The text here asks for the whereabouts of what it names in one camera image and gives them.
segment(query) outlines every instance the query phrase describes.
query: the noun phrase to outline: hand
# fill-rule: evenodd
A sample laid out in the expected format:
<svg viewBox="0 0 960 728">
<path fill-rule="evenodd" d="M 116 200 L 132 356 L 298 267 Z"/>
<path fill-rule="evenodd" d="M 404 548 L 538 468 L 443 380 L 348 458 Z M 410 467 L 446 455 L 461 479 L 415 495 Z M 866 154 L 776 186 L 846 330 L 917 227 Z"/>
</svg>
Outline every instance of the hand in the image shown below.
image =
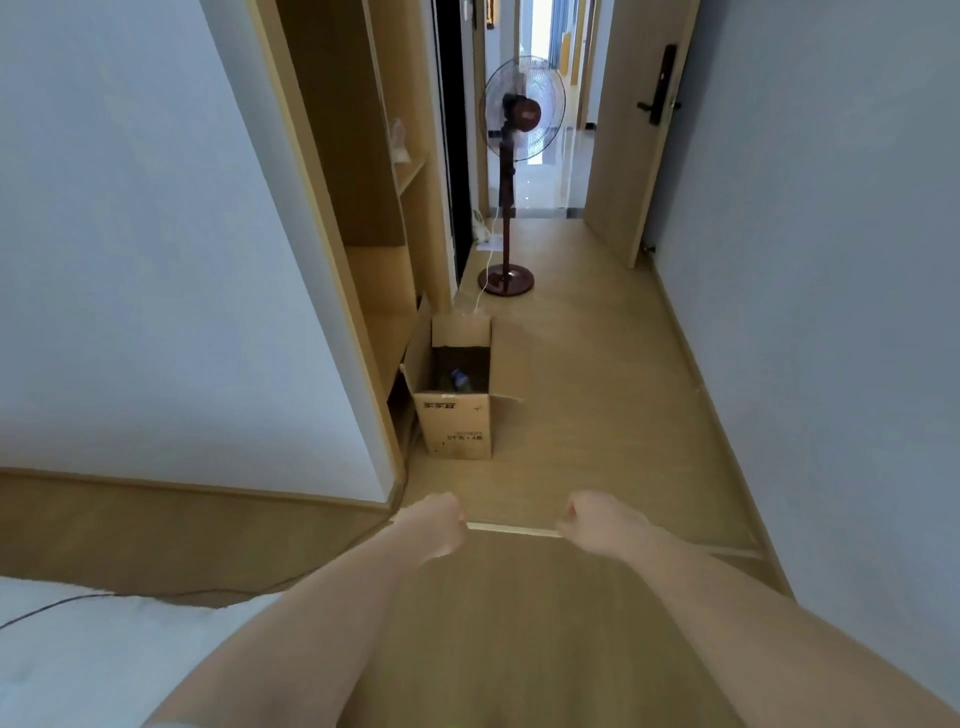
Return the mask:
<svg viewBox="0 0 960 728">
<path fill-rule="evenodd" d="M 467 537 L 467 519 L 452 493 L 427 496 L 401 508 L 393 528 L 403 530 L 422 548 L 421 563 L 453 553 Z"/>
<path fill-rule="evenodd" d="M 646 516 L 609 493 L 578 491 L 570 495 L 566 518 L 557 521 L 564 538 L 584 551 L 623 557 L 631 541 L 650 528 Z"/>
</svg>

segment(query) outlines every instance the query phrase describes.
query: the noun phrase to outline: door handle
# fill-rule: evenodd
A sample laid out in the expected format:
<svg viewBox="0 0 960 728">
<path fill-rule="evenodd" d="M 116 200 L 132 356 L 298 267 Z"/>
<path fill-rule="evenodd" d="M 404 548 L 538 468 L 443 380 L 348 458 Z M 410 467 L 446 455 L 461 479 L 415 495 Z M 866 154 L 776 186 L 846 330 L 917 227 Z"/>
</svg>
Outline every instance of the door handle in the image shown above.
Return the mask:
<svg viewBox="0 0 960 728">
<path fill-rule="evenodd" d="M 666 92 L 670 87 L 670 76 L 673 75 L 673 64 L 677 60 L 677 44 L 669 43 L 663 48 L 663 60 L 660 61 L 660 75 L 657 78 L 657 88 L 654 89 L 654 100 L 651 104 L 642 101 L 636 103 L 638 109 L 650 113 L 650 124 L 658 127 L 663 118 L 663 105 L 666 103 Z"/>
</svg>

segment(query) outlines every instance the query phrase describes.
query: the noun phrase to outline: pedestal fan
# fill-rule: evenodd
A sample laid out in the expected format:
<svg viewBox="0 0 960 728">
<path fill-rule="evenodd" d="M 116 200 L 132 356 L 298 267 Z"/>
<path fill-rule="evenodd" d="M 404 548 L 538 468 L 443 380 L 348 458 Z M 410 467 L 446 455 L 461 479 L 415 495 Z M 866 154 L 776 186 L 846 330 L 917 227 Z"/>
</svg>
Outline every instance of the pedestal fan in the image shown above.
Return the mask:
<svg viewBox="0 0 960 728">
<path fill-rule="evenodd" d="M 534 274 L 510 262 L 515 164 L 542 153 L 556 138 L 566 108 L 564 81 L 549 61 L 521 56 L 493 72 L 482 105 L 481 133 L 500 156 L 503 263 L 481 271 L 477 283 L 494 296 L 519 296 L 534 287 Z"/>
</svg>

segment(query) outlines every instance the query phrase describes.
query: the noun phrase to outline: open door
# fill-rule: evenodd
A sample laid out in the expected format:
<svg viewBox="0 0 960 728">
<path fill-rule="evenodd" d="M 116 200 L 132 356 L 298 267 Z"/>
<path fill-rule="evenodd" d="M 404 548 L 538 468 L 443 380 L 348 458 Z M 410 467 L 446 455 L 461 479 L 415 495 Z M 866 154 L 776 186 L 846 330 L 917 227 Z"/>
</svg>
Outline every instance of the open door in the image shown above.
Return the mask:
<svg viewBox="0 0 960 728">
<path fill-rule="evenodd" d="M 699 5 L 613 6 L 584 222 L 628 268 L 636 263 Z"/>
</svg>

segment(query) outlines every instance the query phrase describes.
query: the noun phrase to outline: cardboard box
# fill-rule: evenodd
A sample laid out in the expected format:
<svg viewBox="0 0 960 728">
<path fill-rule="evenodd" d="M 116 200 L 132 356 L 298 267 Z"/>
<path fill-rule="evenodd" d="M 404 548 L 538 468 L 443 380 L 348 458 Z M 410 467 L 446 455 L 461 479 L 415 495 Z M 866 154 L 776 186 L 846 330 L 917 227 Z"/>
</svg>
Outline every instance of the cardboard box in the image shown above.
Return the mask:
<svg viewBox="0 0 960 728">
<path fill-rule="evenodd" d="M 469 377 L 469 393 L 455 390 L 454 368 Z M 426 297 L 400 370 L 427 451 L 461 460 L 491 457 L 491 400 L 524 401 L 529 380 L 523 337 L 514 325 L 484 314 L 434 316 Z"/>
</svg>

